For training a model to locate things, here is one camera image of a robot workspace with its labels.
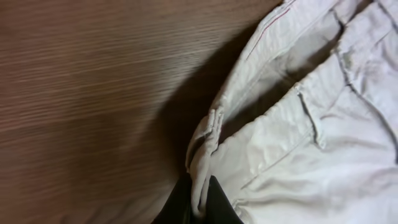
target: wooden table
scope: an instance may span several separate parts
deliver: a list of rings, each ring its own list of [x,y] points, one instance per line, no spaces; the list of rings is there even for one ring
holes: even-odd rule
[[[2,0],[0,223],[149,223],[278,0]]]

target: black object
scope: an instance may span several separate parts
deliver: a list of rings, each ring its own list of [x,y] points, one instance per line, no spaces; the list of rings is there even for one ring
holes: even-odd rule
[[[206,218],[196,219],[191,212],[190,192],[192,180],[189,174],[183,175],[175,184],[172,193],[153,224],[242,224],[215,176],[210,177],[206,203]]]

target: white fabric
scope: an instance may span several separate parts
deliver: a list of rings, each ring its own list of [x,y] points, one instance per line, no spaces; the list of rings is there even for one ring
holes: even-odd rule
[[[394,0],[271,12],[188,147],[194,214],[214,175],[244,223],[398,223],[397,15]],[[227,123],[245,125],[218,145]]]

